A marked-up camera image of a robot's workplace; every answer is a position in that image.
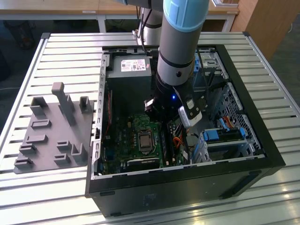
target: black computer chassis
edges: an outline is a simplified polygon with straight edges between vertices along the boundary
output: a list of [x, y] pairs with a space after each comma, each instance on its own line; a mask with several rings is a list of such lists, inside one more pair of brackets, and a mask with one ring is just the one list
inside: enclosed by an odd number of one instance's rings
[[218, 52], [266, 157], [214, 165], [187, 165], [178, 170], [91, 180], [91, 149], [85, 196], [94, 200], [105, 217], [238, 196], [261, 178], [285, 166], [226, 48], [223, 45], [198, 47], [213, 47]]

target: floor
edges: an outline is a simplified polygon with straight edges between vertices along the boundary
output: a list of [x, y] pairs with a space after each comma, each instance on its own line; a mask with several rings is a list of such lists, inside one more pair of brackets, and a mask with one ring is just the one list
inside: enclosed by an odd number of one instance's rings
[[[39, 41], [43, 32], [52, 33], [81, 33], [81, 32], [99, 32], [97, 21], [81, 22], [68, 21], [35, 21], [30, 22], [32, 33], [36, 42]], [[110, 21], [107, 24], [107, 30], [116, 32], [118, 28], [126, 27], [124, 31], [131, 31], [136, 25], [136, 21]], [[292, 97], [300, 105], [300, 15], [293, 23], [290, 33], [287, 33], [281, 45], [270, 61], [273, 69], [289, 90]], [[6, 58], [11, 68], [11, 76], [0, 82], [0, 132], [2, 131], [10, 109], [18, 94], [18, 88], [23, 82], [35, 49], [20, 50], [16, 45], [9, 31], [0, 21], [0, 51]]]

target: green motherboard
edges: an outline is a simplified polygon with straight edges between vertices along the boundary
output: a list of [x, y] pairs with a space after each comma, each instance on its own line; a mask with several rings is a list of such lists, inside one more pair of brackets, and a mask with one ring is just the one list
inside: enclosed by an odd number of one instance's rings
[[126, 162], [133, 159], [159, 160], [159, 168], [163, 167], [159, 123], [152, 122], [145, 114], [135, 114], [116, 119], [115, 135], [105, 145], [105, 174], [122, 173]]

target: white table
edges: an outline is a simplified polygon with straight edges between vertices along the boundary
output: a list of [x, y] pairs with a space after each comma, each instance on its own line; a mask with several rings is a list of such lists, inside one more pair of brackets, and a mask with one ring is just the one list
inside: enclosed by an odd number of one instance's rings
[[242, 195], [166, 210], [105, 219], [84, 197], [86, 167], [16, 175], [18, 148], [29, 124], [32, 96], [65, 92], [97, 100], [102, 46], [135, 45], [130, 33], [52, 34], [41, 39], [0, 136], [0, 224], [293, 224], [300, 217], [300, 110], [250, 37], [202, 33], [199, 44], [224, 44], [274, 139], [286, 167]]

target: wooden desk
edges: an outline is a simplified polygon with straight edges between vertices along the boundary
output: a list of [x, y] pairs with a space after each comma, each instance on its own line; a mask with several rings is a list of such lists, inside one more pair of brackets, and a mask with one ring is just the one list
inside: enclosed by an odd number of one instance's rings
[[247, 31], [269, 60], [300, 13], [300, 0], [240, 0], [231, 31]]
[[[225, 21], [222, 31], [230, 31], [237, 8], [215, 7], [210, 2], [207, 20]], [[136, 19], [134, 6], [114, 0], [0, 0], [2, 20], [98, 20], [100, 32], [106, 32], [106, 19]]]
[[0, 19], [97, 19], [98, 6], [99, 0], [0, 0]]
[[[225, 20], [222, 31], [229, 32], [237, 14], [239, 14], [238, 8], [215, 7], [210, 0], [207, 20]], [[117, 3], [114, 0], [99, 0], [97, 17], [100, 32], [106, 32], [106, 19], [136, 19], [136, 8]]]

